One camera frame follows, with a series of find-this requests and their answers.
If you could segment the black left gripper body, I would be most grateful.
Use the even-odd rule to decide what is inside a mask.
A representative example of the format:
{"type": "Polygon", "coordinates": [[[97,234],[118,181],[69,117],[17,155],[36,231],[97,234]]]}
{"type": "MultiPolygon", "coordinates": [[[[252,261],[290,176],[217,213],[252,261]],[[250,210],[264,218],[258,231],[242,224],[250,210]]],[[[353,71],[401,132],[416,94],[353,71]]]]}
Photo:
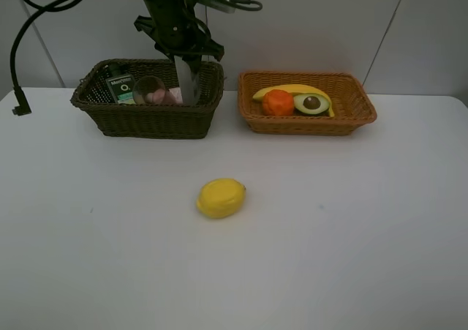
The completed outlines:
{"type": "Polygon", "coordinates": [[[134,25],[171,60],[180,57],[184,61],[200,61],[204,56],[213,56],[220,61],[224,56],[224,47],[212,39],[207,25],[195,16],[178,26],[158,26],[152,18],[138,16],[134,25]]]}

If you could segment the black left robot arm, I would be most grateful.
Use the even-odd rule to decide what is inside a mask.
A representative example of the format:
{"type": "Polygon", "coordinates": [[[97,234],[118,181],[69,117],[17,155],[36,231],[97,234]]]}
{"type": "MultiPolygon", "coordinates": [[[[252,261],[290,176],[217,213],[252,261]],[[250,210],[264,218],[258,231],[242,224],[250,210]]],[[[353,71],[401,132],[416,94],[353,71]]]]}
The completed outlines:
{"type": "Polygon", "coordinates": [[[198,0],[143,0],[149,16],[140,16],[135,28],[147,34],[154,47],[170,59],[186,61],[212,56],[220,61],[224,47],[215,42],[211,32],[195,14],[198,0]]]}

